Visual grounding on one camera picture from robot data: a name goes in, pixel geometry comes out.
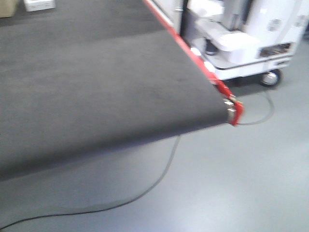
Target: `concrete floor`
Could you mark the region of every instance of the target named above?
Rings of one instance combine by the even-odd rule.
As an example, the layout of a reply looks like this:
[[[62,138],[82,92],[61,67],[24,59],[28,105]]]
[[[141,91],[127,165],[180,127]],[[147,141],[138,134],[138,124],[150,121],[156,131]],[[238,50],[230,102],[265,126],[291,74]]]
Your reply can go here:
[[[140,200],[108,212],[43,218],[5,232],[308,232],[309,42],[284,81],[267,90],[275,113],[254,126],[222,125],[182,135],[163,181]],[[269,113],[264,88],[232,87],[242,122]],[[1,183],[0,226],[49,213],[99,209],[147,189],[175,138]]]

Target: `caster wheel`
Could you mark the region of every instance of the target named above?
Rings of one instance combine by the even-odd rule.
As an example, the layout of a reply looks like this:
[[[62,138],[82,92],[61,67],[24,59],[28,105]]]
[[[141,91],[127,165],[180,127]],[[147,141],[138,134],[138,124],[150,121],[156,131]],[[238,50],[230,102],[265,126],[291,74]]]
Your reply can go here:
[[[260,83],[266,87],[274,87],[281,82],[281,78],[281,71],[279,69],[275,69],[263,74]]]

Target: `black cable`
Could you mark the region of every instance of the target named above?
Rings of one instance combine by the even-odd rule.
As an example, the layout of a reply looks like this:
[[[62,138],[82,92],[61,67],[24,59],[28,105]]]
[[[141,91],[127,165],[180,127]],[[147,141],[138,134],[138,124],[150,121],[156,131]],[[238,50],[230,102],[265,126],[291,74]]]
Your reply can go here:
[[[255,121],[255,122],[239,123],[238,125],[240,125],[240,126],[253,126],[253,125],[259,125],[259,124],[262,124],[262,123],[267,122],[267,121],[274,115],[274,113],[275,113],[275,104],[274,104],[273,100],[271,99],[271,97],[270,97],[268,91],[267,91],[267,90],[264,90],[264,92],[265,92],[265,94],[266,94],[266,96],[264,96],[264,97],[266,98],[266,100],[267,100],[268,103],[269,103],[269,112],[268,112],[268,114],[267,114],[264,118],[262,118],[262,119],[260,119],[260,120],[257,120],[257,121]]]
[[[22,222],[25,222],[25,221],[31,221],[31,220],[36,220],[36,219],[41,219],[41,218],[53,218],[53,217],[62,217],[62,216],[75,216],[75,215],[84,215],[84,214],[93,214],[93,213],[99,213],[99,212],[104,212],[104,211],[108,211],[108,210],[112,210],[112,209],[116,209],[116,208],[119,208],[119,207],[122,207],[122,206],[125,206],[125,205],[128,205],[128,204],[131,204],[137,200],[139,200],[140,198],[142,198],[143,196],[145,196],[146,194],[148,194],[151,190],[153,190],[158,184],[161,183],[161,181],[164,179],[164,177],[166,176],[166,174],[168,173],[169,171],[169,168],[173,162],[173,159],[175,157],[175,153],[176,153],[176,150],[177,150],[177,147],[178,147],[178,144],[179,144],[179,141],[180,141],[180,138],[181,136],[179,135],[175,141],[175,144],[173,146],[173,149],[172,149],[172,152],[171,152],[171,155],[170,155],[170,158],[168,160],[168,163],[163,171],[163,173],[160,175],[160,177],[157,179],[157,181],[150,186],[150,188],[148,188],[145,192],[141,193],[140,195],[138,195],[137,197],[133,198],[132,200],[130,201],[127,201],[127,202],[124,202],[124,203],[121,203],[121,204],[118,204],[118,205],[115,205],[115,206],[111,206],[111,207],[108,207],[108,208],[105,208],[105,209],[100,209],[100,210],[93,210],[93,211],[85,211],[85,212],[80,212],[80,213],[68,213],[68,214],[50,214],[50,215],[43,215],[43,216],[37,216],[37,217],[29,217],[29,218],[25,218],[25,219],[22,219],[22,220],[19,220],[19,221],[16,221],[16,222],[13,222],[11,224],[8,224],[6,226],[3,226],[0,228],[0,231],[8,228],[8,227],[11,227],[13,225],[16,225],[16,224],[19,224],[19,223],[22,223]]]

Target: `red conveyor frame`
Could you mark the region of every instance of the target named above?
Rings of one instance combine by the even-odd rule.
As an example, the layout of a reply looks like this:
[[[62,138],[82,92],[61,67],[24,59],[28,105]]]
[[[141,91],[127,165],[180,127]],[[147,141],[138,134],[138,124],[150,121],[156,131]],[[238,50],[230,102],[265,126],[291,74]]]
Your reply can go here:
[[[233,126],[236,126],[239,123],[240,117],[243,114],[244,107],[241,102],[237,101],[235,95],[231,90],[221,81],[215,73],[209,71],[204,61],[201,57],[195,55],[187,43],[182,39],[182,37],[176,33],[175,29],[171,27],[166,20],[159,14],[156,8],[151,4],[151,0],[143,0],[143,2],[148,6],[151,12],[156,16],[159,22],[165,27],[165,29],[171,34],[176,43],[183,49],[183,51],[190,57],[190,59],[203,71],[209,81],[215,85],[218,91],[224,95],[225,98],[233,102],[234,108],[236,110],[234,118],[229,122]]]

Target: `gray felt belt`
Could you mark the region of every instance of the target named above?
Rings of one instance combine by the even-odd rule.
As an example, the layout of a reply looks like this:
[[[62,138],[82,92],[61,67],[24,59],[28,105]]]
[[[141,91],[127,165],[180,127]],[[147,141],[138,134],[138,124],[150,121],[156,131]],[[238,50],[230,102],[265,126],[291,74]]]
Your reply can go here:
[[[59,0],[0,19],[0,180],[227,118],[141,0]]]

